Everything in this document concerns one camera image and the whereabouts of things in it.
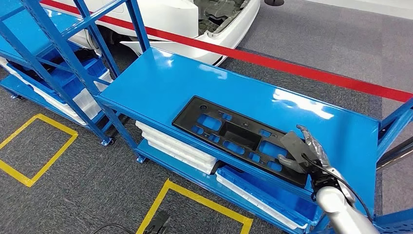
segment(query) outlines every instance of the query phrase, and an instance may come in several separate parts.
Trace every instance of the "yellow floor marking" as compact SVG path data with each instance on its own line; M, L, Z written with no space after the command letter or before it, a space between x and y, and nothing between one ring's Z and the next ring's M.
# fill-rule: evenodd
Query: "yellow floor marking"
M162 187L161 191L159 192L158 196L156 197L154 203L150 207L148 213L146 214L145 218L143 219L141 225L139 226L139 229L136 231L136 234L142 234L145 228L149 225L150 221L152 220L153 216L156 213L156 210L159 208L159 205L161 204L162 200L164 199L165 195L167 194L168 190L174 190L179 194L182 194L188 198L191 198L192 200L201 203L204 206L207 206L215 211L218 211L219 213L226 215L240 223L243 224L243 228L241 229L241 234L248 234L249 230L252 225L253 219L245 217L242 214L239 214L235 211L232 211L228 209L227 207L224 207L216 202L213 202L199 194L196 194L184 187L181 187L169 179L166 180L164 186Z
M11 175L16 180L20 181L27 187L31 187L46 171L49 167L62 155L62 153L73 143L73 141L77 137L77 132L71 128L64 126L63 124L56 122L55 120L46 117L42 114L37 114L31 117L27 122L25 122L21 127L19 127L14 133L12 133L6 140L0 143L0 150L9 143L14 137L16 137L21 131L23 131L27 126L29 126L33 121L36 119L43 120L44 122L66 132L67 134L71 135L70 139L62 146L60 150L56 152L56 154L40 169L39 172L33 178L28 178L22 173L18 172L7 163L0 160L0 169L5 171L7 174Z

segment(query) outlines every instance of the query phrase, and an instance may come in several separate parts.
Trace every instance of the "robotic arm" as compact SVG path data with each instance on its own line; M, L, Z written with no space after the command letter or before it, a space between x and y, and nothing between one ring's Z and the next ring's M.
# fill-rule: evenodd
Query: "robotic arm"
M337 234L378 234L364 203L337 169L330 166L323 147L304 126L297 127L304 135L305 143L294 132L287 133L281 142L295 160L278 155L280 163L311 176L312 198L326 213ZM368 218L354 207L355 197L363 204Z

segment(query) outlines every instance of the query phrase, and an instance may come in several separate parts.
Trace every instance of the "red stripe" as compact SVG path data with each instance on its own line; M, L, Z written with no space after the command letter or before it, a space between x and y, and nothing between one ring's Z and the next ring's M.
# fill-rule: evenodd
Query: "red stripe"
M49 5L51 7L62 9L64 11L79 14L79 11L76 7L69 6L69 5L60 3L60 2L56 2L54 0L42 0L41 3ZM103 16L102 18L100 18L100 21L133 30L133 24L128 21L119 20L119 19L109 17L109 16ZM256 54L252 54L252 53L241 51L241 50L230 49L227 47L210 44L207 42L183 37L177 34L168 33L165 31L154 29L154 28L149 28L149 27L145 27L145 28L146 28L147 33L152 36L156 36L156 37L164 38L167 40L175 41L181 44L208 50L208 51L221 54L221 55L225 55L225 56L228 56L234 59L239 59L242 61L257 64L260 66L276 69L282 72L291 73L291 74L305 77L308 79L318 80L318 81L333 84L336 86L349 88L349 89L364 92L367 94L376 95L376 96L380 96L383 98L389 98L389 99L402 101L402 102L406 102L410 98L413 98L413 94L409 92L392 89L388 87L383 87L380 85L364 82L361 80L348 78L348 77L328 73L325 71L319 71L319 70L315 70L312 68L308 68L308 67L292 64L289 62L280 61L277 59L256 55Z

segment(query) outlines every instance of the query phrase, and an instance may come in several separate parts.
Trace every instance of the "car trunk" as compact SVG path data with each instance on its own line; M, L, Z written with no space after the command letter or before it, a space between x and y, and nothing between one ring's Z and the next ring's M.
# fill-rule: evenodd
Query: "car trunk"
M198 32L220 33L244 9L249 0L193 0L198 6Z

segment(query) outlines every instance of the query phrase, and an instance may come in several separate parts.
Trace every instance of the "black cable on floor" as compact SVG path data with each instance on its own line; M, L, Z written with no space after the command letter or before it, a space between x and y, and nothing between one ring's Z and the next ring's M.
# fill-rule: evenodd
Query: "black cable on floor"
M96 229L94 232L92 232L91 234L96 234L98 231L102 230L103 228L109 227L109 226L118 227L118 228L124 230L125 232L127 232L129 234L135 234L135 233L129 231L128 229L126 229L125 227L123 227L122 225L119 225L119 224L116 224L116 223L108 223L108 224L102 225L98 229Z
M370 222L373 223L373 219L372 216L369 212L369 209L367 209L366 204L364 204L363 200L361 200L361 198L358 196L358 194L354 191L354 189L352 187L350 187L350 185L342 178L337 177L335 174L329 172L328 170L324 169L323 167L313 163L305 154L301 154L301 156L307 160L309 163L311 163L313 166L317 167L318 169L322 170L323 172L331 175L332 177L334 177L336 180L340 181L341 183L343 183L348 189L350 189L350 191L357 197L357 199L360 201L361 205L363 206L364 210L366 211L367 214L367 218L370 220Z

